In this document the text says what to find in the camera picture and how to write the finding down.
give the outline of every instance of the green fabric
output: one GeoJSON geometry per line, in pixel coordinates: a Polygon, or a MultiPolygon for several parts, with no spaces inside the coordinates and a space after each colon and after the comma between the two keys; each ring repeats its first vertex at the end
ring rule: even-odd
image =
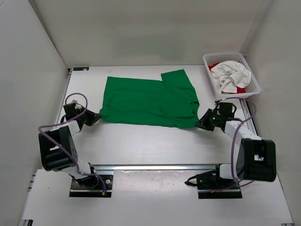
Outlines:
{"type": "Polygon", "coordinates": [[[192,128],[198,97],[184,70],[161,74],[162,81],[108,77],[102,119],[109,122],[192,128]]]}

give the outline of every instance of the white table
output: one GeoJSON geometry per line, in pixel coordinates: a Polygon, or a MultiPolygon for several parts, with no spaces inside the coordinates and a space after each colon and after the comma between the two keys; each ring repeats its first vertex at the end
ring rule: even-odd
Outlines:
{"type": "MultiPolygon", "coordinates": [[[[88,109],[99,112],[108,76],[161,80],[160,74],[184,69],[196,89],[200,118],[214,108],[204,66],[90,67],[73,71],[66,95],[85,94],[88,109]]],[[[84,99],[74,96],[84,105],[84,99]]],[[[249,112],[238,100],[236,117],[249,112]]],[[[100,122],[74,137],[79,157],[105,165],[189,165],[230,162],[231,138],[219,128],[177,129],[100,122]]],[[[242,188],[243,199],[198,200],[196,188],[183,182],[193,170],[114,172],[112,198],[68,197],[71,178],[38,170],[23,219],[36,225],[265,225],[292,223],[278,178],[242,188]]]]}

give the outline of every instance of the green cloth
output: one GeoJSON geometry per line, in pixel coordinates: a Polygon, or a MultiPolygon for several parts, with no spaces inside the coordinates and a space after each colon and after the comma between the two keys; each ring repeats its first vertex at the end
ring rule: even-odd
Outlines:
{"type": "Polygon", "coordinates": [[[162,81],[108,77],[102,119],[137,125],[192,128],[198,97],[184,70],[161,74],[162,81]]]}

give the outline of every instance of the cable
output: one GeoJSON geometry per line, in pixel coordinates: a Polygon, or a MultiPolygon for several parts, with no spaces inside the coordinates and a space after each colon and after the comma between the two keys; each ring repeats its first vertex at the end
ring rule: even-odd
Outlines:
{"type": "Polygon", "coordinates": [[[79,165],[78,165],[78,163],[77,163],[77,161],[76,161],[76,159],[63,147],[63,146],[61,146],[58,142],[56,142],[51,136],[49,136],[47,133],[45,133],[44,131],[42,131],[42,129],[43,128],[50,128],[50,127],[56,127],[56,126],[61,126],[61,125],[64,125],[64,124],[66,124],[66,123],[68,123],[68,122],[70,122],[70,121],[72,121],[72,120],[75,120],[75,119],[77,119],[77,118],[79,118],[80,116],[82,116],[85,112],[86,112],[86,110],[87,110],[87,107],[88,107],[88,99],[87,99],[87,97],[85,96],[85,95],[83,95],[83,94],[81,94],[81,93],[72,93],[72,94],[70,94],[69,96],[67,96],[67,98],[66,98],[66,100],[65,100],[65,104],[67,103],[67,100],[68,100],[68,98],[69,97],[71,97],[71,96],[73,96],[73,95],[81,95],[82,97],[84,97],[84,99],[85,99],[85,101],[86,101],[86,106],[85,106],[85,109],[83,110],[83,112],[82,113],[80,113],[79,115],[77,115],[77,116],[75,116],[75,117],[73,117],[73,118],[71,118],[71,119],[69,119],[68,121],[65,121],[65,122],[61,122],[61,123],[58,123],[58,124],[53,124],[53,125],[44,125],[44,126],[40,126],[39,128],[38,128],[38,130],[39,130],[39,132],[44,136],[44,137],[46,137],[48,140],[50,140],[52,143],[54,143],[56,146],[58,146],[68,157],[69,157],[69,159],[74,163],[74,165],[76,166],[76,172],[78,173],[78,174],[80,174],[80,175],[83,175],[83,176],[96,176],[100,181],[101,181],[101,183],[102,183],[102,185],[103,185],[103,192],[107,192],[107,189],[106,189],[106,187],[105,187],[105,183],[104,183],[104,181],[103,181],[103,179],[102,179],[102,177],[101,176],[99,176],[98,174],[96,174],[96,173],[82,173],[81,171],[80,171],[80,169],[79,169],[79,165]]]}
{"type": "Polygon", "coordinates": [[[254,112],[253,112],[253,114],[251,114],[251,116],[250,116],[249,118],[243,120],[243,121],[237,126],[237,128],[236,128],[236,130],[235,130],[235,132],[234,132],[234,136],[233,136],[233,140],[232,140],[232,146],[231,146],[231,175],[232,175],[232,178],[233,178],[233,180],[236,182],[236,185],[237,185],[238,187],[244,187],[244,186],[247,186],[247,185],[253,183],[254,181],[248,182],[248,183],[246,183],[246,184],[244,184],[244,185],[240,185],[239,183],[242,182],[242,180],[241,180],[241,181],[238,181],[238,179],[237,179],[237,178],[235,177],[235,175],[234,175],[234,147],[235,147],[235,140],[236,140],[236,137],[237,137],[237,134],[238,134],[239,129],[243,126],[243,124],[244,124],[245,122],[247,122],[247,121],[249,121],[249,120],[251,120],[251,119],[253,118],[253,116],[254,116],[254,115],[256,114],[256,112],[257,112],[257,108],[256,108],[256,105],[254,104],[254,102],[252,102],[251,100],[248,100],[248,99],[246,99],[246,98],[242,98],[242,97],[229,97],[229,98],[226,98],[226,100],[228,100],[228,99],[245,100],[245,101],[249,102],[250,104],[252,104],[253,107],[254,107],[254,112]]]}

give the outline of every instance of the green garment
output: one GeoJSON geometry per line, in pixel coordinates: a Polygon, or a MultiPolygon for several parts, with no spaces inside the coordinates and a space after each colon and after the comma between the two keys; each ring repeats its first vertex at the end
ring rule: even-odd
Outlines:
{"type": "Polygon", "coordinates": [[[162,81],[108,77],[102,119],[109,122],[192,128],[198,97],[184,70],[161,74],[162,81]]]}

